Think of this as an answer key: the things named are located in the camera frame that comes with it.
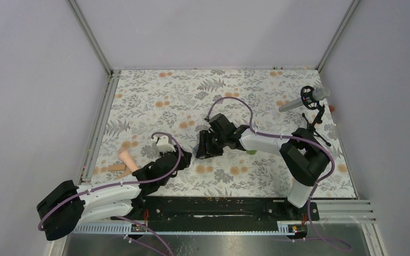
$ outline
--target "gray wall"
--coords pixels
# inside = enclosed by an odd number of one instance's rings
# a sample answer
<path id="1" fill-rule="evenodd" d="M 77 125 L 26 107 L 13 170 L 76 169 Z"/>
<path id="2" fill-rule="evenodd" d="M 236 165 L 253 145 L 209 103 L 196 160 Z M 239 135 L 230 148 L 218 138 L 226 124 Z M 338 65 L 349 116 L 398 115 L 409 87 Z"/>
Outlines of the gray wall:
<path id="1" fill-rule="evenodd" d="M 0 255 L 42 255 L 37 203 L 76 179 L 106 75 L 65 1 L 0 0 Z"/>
<path id="2" fill-rule="evenodd" d="M 363 1 L 322 80 L 389 255 L 410 255 L 410 1 Z"/>
<path id="3" fill-rule="evenodd" d="M 351 0 L 79 0 L 116 69 L 318 65 Z"/>

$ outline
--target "table surface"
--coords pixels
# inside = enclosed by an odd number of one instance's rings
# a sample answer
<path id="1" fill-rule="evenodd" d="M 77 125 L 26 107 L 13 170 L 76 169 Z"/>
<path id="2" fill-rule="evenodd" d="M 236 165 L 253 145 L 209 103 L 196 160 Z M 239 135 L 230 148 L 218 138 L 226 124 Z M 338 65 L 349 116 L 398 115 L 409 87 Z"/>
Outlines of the table surface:
<path id="1" fill-rule="evenodd" d="M 107 167 L 120 164 L 119 148 L 127 148 L 139 166 L 158 158 L 150 135 L 156 131 L 174 135 L 192 152 L 199 131 L 209 125 L 204 118 L 217 99 L 238 97 L 254 110 L 258 130 L 290 134 L 318 112 L 300 107 L 279 113 L 283 104 L 297 99 L 304 85 L 321 86 L 316 70 L 123 70 L 107 121 L 92 183 L 115 179 L 121 172 Z M 211 116 L 223 113 L 236 126 L 248 124 L 249 111 L 235 100 L 216 104 Z M 354 188 L 329 111 L 317 131 L 331 144 L 326 147 L 336 162 L 335 172 L 320 183 L 314 197 L 354 198 Z M 248 155 L 224 149 L 224 155 L 192 159 L 154 195 L 285 197 L 294 182 L 281 157 L 264 152 Z"/>

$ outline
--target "gray leaf print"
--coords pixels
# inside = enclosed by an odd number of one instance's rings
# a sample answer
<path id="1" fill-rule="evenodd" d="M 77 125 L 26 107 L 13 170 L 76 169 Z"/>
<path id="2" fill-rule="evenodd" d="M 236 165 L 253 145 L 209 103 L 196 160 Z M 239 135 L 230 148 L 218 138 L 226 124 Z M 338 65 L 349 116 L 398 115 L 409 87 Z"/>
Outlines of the gray leaf print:
<path id="1" fill-rule="evenodd" d="M 261 92 L 264 90 L 262 87 L 251 87 L 251 86 L 245 87 L 245 89 L 248 91 L 253 91 L 253 92 Z"/>
<path id="2" fill-rule="evenodd" d="M 335 130 L 335 127 L 332 124 L 325 124 L 324 127 L 325 131 L 328 131 L 327 138 L 330 140 L 337 140 L 337 131 Z"/>
<path id="3" fill-rule="evenodd" d="M 171 189 L 174 192 L 186 192 L 188 191 L 189 187 L 186 187 L 182 183 L 167 183 L 165 186 L 166 189 Z"/>
<path id="4" fill-rule="evenodd" d="M 214 96 L 214 97 L 213 97 L 213 102 L 219 100 L 220 98 L 222 98 L 222 95 L 220 95 L 220 94 Z"/>
<path id="5" fill-rule="evenodd" d="M 295 75 L 295 74 L 291 74 L 291 75 L 283 75 L 285 78 L 290 78 L 290 79 L 296 79 L 296 80 L 298 80 L 298 79 L 301 79 L 302 77 L 300 77 L 300 76 L 298 76 L 298 75 Z"/>
<path id="6" fill-rule="evenodd" d="M 130 123 L 127 123 L 127 120 L 125 119 L 124 122 L 122 122 L 120 119 L 117 120 L 117 122 L 114 122 L 113 120 L 110 120 L 106 124 L 106 131 L 105 135 L 119 135 L 121 132 L 126 131 L 130 128 Z"/>
<path id="7" fill-rule="evenodd" d="M 206 182 L 206 181 L 203 181 L 202 180 L 202 182 L 196 182 L 195 184 L 194 184 L 194 187 L 193 188 L 191 188 L 190 190 L 199 190 L 199 188 L 207 188 L 207 187 L 210 187 L 210 185 L 213 183 L 213 181 L 208 181 L 208 182 Z"/>
<path id="8" fill-rule="evenodd" d="M 244 70 L 244 79 L 253 77 L 255 75 L 255 70 Z"/>
<path id="9" fill-rule="evenodd" d="M 222 192 L 222 190 L 215 188 L 216 192 L 218 193 L 218 196 L 224 196 L 224 193 Z"/>
<path id="10" fill-rule="evenodd" d="M 213 75 L 223 75 L 225 74 L 225 71 L 219 69 L 219 70 L 212 70 L 211 73 Z"/>
<path id="11" fill-rule="evenodd" d="M 264 166 L 260 166 L 258 169 L 253 170 L 248 175 L 252 179 L 256 179 L 258 181 L 258 189 L 263 189 L 270 186 L 271 182 L 273 181 L 273 175 Z"/>
<path id="12" fill-rule="evenodd" d="M 207 92 L 199 92 L 194 96 L 194 98 L 198 100 L 203 100 L 206 96 L 208 96 Z"/>
<path id="13" fill-rule="evenodd" d="M 217 169 L 215 172 L 215 180 L 218 182 L 223 182 L 225 184 L 230 183 L 233 181 L 233 176 L 230 174 L 224 173 L 224 170 L 222 169 Z"/>
<path id="14" fill-rule="evenodd" d="M 171 105 L 169 107 L 171 109 L 176 109 L 176 110 L 189 110 L 190 109 L 188 106 L 183 106 L 183 105 Z"/>
<path id="15" fill-rule="evenodd" d="M 332 146 L 329 148 L 329 152 L 334 156 L 334 158 L 337 157 L 343 157 L 343 153 L 340 151 L 340 147 L 335 147 Z"/>
<path id="16" fill-rule="evenodd" d="M 270 165 L 274 163 L 275 160 L 271 158 L 262 158 L 260 160 L 256 160 L 252 162 L 252 165 L 262 166 L 262 165 Z"/>
<path id="17" fill-rule="evenodd" d="M 160 155 L 160 151 L 158 150 L 158 147 L 156 146 L 155 143 L 153 143 L 151 146 L 145 145 L 142 147 L 140 154 L 144 157 L 147 158 L 157 158 Z"/>
<path id="18" fill-rule="evenodd" d="M 197 87 L 197 90 L 212 92 L 213 90 L 217 91 L 218 89 L 223 88 L 224 86 L 224 81 L 221 81 L 220 78 L 219 80 L 216 80 L 215 78 L 212 78 L 211 80 L 205 79 L 205 81 L 203 81 Z"/>
<path id="19" fill-rule="evenodd" d="M 204 196 L 211 196 L 211 197 L 215 197 L 216 194 L 214 192 L 211 192 L 209 189 L 207 189 L 207 191 L 205 193 L 203 193 Z"/>
<path id="20" fill-rule="evenodd" d="M 295 126 L 302 126 L 304 124 L 304 119 L 301 116 L 301 114 L 298 112 L 287 111 L 287 112 L 283 112 L 282 114 L 285 115 L 288 122 L 293 122 Z"/>
<path id="21" fill-rule="evenodd" d="M 250 93 L 245 97 L 245 101 L 252 107 L 257 107 L 260 104 L 260 99 L 255 94 Z"/>
<path id="22" fill-rule="evenodd" d="M 158 121 L 156 121 L 156 123 L 158 125 L 163 125 L 164 123 L 166 123 L 169 128 L 172 128 L 172 126 L 176 123 L 177 121 L 177 115 L 169 112 L 169 111 L 164 111 L 161 118 L 158 119 Z"/>
<path id="23" fill-rule="evenodd" d="M 230 191 L 230 194 L 227 192 L 227 188 L 225 188 L 225 194 L 224 196 L 232 196 L 232 192 Z"/>
<path id="24" fill-rule="evenodd" d="M 127 109 L 136 108 L 140 104 L 140 99 L 137 95 L 133 94 L 128 98 L 124 98 L 122 102 L 127 106 Z"/>
<path id="25" fill-rule="evenodd" d="M 148 89 L 144 87 L 128 88 L 128 90 L 130 92 L 137 92 L 137 93 L 148 92 Z"/>
<path id="26" fill-rule="evenodd" d="M 252 189 L 255 187 L 255 183 L 252 181 L 240 181 L 238 184 L 233 183 L 230 188 L 234 189 Z"/>

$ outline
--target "small object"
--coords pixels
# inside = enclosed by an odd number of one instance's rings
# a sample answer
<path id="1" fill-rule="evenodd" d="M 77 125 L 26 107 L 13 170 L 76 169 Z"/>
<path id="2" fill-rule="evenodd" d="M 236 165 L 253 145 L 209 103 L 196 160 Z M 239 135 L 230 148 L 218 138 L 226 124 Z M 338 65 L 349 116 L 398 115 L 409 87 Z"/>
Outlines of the small object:
<path id="1" fill-rule="evenodd" d="M 109 172 L 120 172 L 124 171 L 127 168 L 125 164 L 114 164 L 107 167 Z"/>
<path id="2" fill-rule="evenodd" d="M 296 100 L 293 100 L 281 107 L 279 112 L 289 111 L 301 106 L 305 106 L 307 109 L 317 109 L 320 100 L 324 100 L 330 95 L 330 90 L 326 87 L 318 87 L 314 89 L 311 86 L 304 86 L 301 88 L 301 96 Z"/>
<path id="3" fill-rule="evenodd" d="M 293 232 L 295 232 L 295 233 L 307 231 L 307 228 L 304 227 L 304 226 L 293 226 L 293 227 L 291 227 L 291 229 L 292 229 Z"/>
<path id="4" fill-rule="evenodd" d="M 152 138 L 160 152 L 175 152 L 175 147 L 169 143 L 169 137 L 163 135 L 159 138 Z"/>
<path id="5" fill-rule="evenodd" d="M 131 232 L 132 233 L 142 233 L 142 232 L 145 232 L 145 231 L 146 231 L 145 228 L 143 228 L 139 225 L 136 225 L 136 224 L 131 225 Z"/>
<path id="6" fill-rule="evenodd" d="M 119 159 L 122 160 L 128 166 L 131 172 L 135 172 L 139 169 L 139 167 L 134 163 L 133 159 L 131 158 L 130 153 L 126 149 L 121 148 L 117 150 L 117 154 L 119 155 Z"/>
<path id="7" fill-rule="evenodd" d="M 126 169 L 125 169 L 125 171 L 122 173 L 122 174 L 120 174 L 117 178 L 115 178 L 116 180 L 118 180 L 118 179 L 123 179 L 123 178 L 125 178 L 126 176 L 128 176 L 128 175 L 130 175 L 130 174 L 132 174 L 132 171 L 128 168 L 128 166 L 126 166 Z"/>

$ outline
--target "purple cable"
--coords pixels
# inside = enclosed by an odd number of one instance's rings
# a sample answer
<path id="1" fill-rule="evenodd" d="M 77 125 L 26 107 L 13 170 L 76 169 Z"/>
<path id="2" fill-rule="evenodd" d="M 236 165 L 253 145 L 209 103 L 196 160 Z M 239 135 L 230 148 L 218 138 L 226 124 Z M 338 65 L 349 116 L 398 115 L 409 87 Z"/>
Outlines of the purple cable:
<path id="1" fill-rule="evenodd" d="M 154 248 L 154 247 L 151 247 L 151 246 L 148 245 L 148 244 L 145 244 L 145 243 L 143 243 L 143 242 L 140 242 L 140 241 L 138 241 L 137 239 L 132 239 L 132 238 L 130 238 L 130 240 L 131 240 L 130 243 L 135 242 L 135 243 L 137 243 L 137 244 L 140 244 L 140 245 L 142 245 L 142 246 L 145 246 L 145 247 L 149 248 L 149 249 L 152 250 L 152 251 L 155 251 L 155 252 L 159 253 L 160 255 L 167 256 L 166 254 L 162 253 L 160 250 L 158 250 L 158 249 L 156 249 L 156 248 Z"/>
<path id="2" fill-rule="evenodd" d="M 152 134 L 152 138 L 153 138 L 153 136 L 156 135 L 156 134 L 161 134 L 161 135 L 166 135 L 166 136 L 168 136 L 173 142 L 175 142 L 175 145 L 177 145 L 177 149 L 178 149 L 178 159 L 177 159 L 177 162 L 176 162 L 175 165 L 174 165 L 174 168 L 172 168 L 172 170 L 170 170 L 170 171 L 169 171 L 168 173 L 166 173 L 165 175 L 163 175 L 163 176 L 161 176 L 161 177 L 158 177 L 158 178 L 156 178 L 156 179 L 143 180 L 143 181 L 126 181 L 126 182 L 123 183 L 123 185 L 145 184 L 145 183 L 156 182 L 156 181 L 162 180 L 162 179 L 166 178 L 167 176 L 171 175 L 172 172 L 174 172 L 175 169 L 176 169 L 176 168 L 178 167 L 178 165 L 180 164 L 180 160 L 181 160 L 181 157 L 182 157 L 182 150 L 181 150 L 182 147 L 180 146 L 180 144 L 178 143 L 178 141 L 177 141 L 170 133 L 165 133 L 165 132 L 155 132 L 155 133 Z M 120 182 L 112 183 L 112 184 L 107 184 L 107 185 L 99 186 L 99 187 L 96 187 L 96 188 L 92 188 L 90 192 L 92 193 L 92 192 L 95 192 L 95 191 L 98 191 L 98 190 L 101 190 L 101 189 L 110 188 L 110 187 L 114 187 L 114 186 L 120 186 L 120 185 L 121 185 Z M 83 192 L 81 192 L 81 193 L 78 193 L 78 194 L 76 194 L 76 195 L 73 195 L 73 196 L 71 196 L 71 197 L 69 197 L 69 198 L 63 200 L 62 202 L 60 202 L 60 203 L 59 203 L 58 205 L 56 205 L 53 209 L 51 209 L 47 214 L 45 214 L 45 216 L 43 216 L 43 218 L 40 220 L 40 223 L 38 224 L 38 229 L 39 229 L 40 231 L 43 231 L 43 223 L 49 218 L 49 216 L 51 216 L 55 211 L 57 211 L 57 209 L 61 208 L 64 204 L 70 202 L 71 200 L 73 200 L 73 199 L 75 199 L 75 198 L 77 198 L 77 197 L 80 197 L 80 196 L 82 196 L 82 195 L 87 194 L 88 192 L 89 192 L 89 191 L 87 191 L 87 190 L 86 190 L 86 191 L 83 191 Z"/>
<path id="3" fill-rule="evenodd" d="M 174 252 L 172 252 L 172 249 L 169 247 L 169 245 L 166 243 L 166 241 L 164 241 L 164 239 L 162 239 L 161 236 L 158 235 L 158 234 L 157 234 L 155 231 L 153 231 L 151 228 L 147 227 L 146 225 L 144 225 L 144 224 L 142 224 L 142 223 L 138 223 L 138 222 L 136 222 L 136 221 L 134 221 L 134 220 L 130 220 L 130 219 L 127 219 L 127 218 L 122 217 L 122 216 L 117 216 L 117 218 L 122 219 L 122 220 L 125 220 L 125 221 L 129 221 L 129 222 L 131 222 L 131 223 L 133 223 L 133 224 L 136 224 L 136 225 L 138 225 L 138 226 L 141 226 L 141 227 L 147 229 L 147 230 L 150 231 L 153 235 L 155 235 L 156 238 L 158 238 L 158 239 L 161 241 L 161 243 L 164 244 L 164 246 L 165 246 L 165 247 L 167 248 L 167 250 L 169 251 L 169 254 L 170 254 L 170 255 L 175 256 L 175 255 L 174 255 Z"/>
<path id="4" fill-rule="evenodd" d="M 328 245 L 330 245 L 331 247 L 337 249 L 337 250 L 341 250 L 341 251 L 345 251 L 345 252 L 351 252 L 353 250 L 352 246 L 350 244 L 348 244 L 345 241 L 342 241 L 338 238 L 333 238 L 333 240 L 338 241 L 343 243 L 344 245 L 348 246 L 348 249 L 345 248 L 341 248 L 341 247 L 337 247 L 333 244 L 331 244 L 330 242 L 328 242 L 328 240 L 326 240 L 325 237 L 323 237 L 315 228 L 315 225 L 312 222 L 312 218 L 311 218 L 311 213 L 310 213 L 310 200 L 312 198 L 313 193 L 315 192 L 315 190 L 317 189 L 318 183 L 321 182 L 322 180 L 326 179 L 327 177 L 329 177 L 331 174 L 333 174 L 334 172 L 334 168 L 335 168 L 335 162 L 334 159 L 332 157 L 332 155 L 329 153 L 329 151 L 327 151 L 322 145 L 315 143 L 311 140 L 308 139 L 304 139 L 304 138 L 300 138 L 300 137 L 296 137 L 296 136 L 290 136 L 290 135 L 277 135 L 277 134 L 271 134 L 271 133 L 264 133 L 264 132 L 257 132 L 254 130 L 254 128 L 252 127 L 252 119 L 254 116 L 254 112 L 252 111 L 251 107 L 249 105 L 247 105 L 247 103 L 245 103 L 244 101 L 235 98 L 235 97 L 222 97 L 218 100 L 216 100 L 213 105 L 211 105 L 210 110 L 208 111 L 207 114 L 207 119 L 210 118 L 211 115 L 211 111 L 213 110 L 213 107 L 220 101 L 225 100 L 225 99 L 233 99 L 233 100 L 238 100 L 239 102 L 243 103 L 250 111 L 250 119 L 249 119 L 249 129 L 255 133 L 255 135 L 261 135 L 261 136 L 266 136 L 266 137 L 270 137 L 270 138 L 280 138 L 280 139 L 293 139 L 293 140 L 298 140 L 298 141 L 303 141 L 306 143 L 309 143 L 310 145 L 313 145 L 317 148 L 319 148 L 321 151 L 323 151 L 323 153 L 325 153 L 325 155 L 329 158 L 329 161 L 331 162 L 331 170 L 324 175 L 323 177 L 319 178 L 316 182 L 315 185 L 313 186 L 312 191 L 310 192 L 309 195 L 309 199 L 307 200 L 307 217 L 309 218 L 309 222 L 310 222 L 310 226 L 312 227 L 312 229 L 315 231 L 315 233 L 317 233 L 318 237 L 311 237 L 311 238 L 318 238 L 318 239 L 322 239 L 325 243 L 327 243 Z"/>

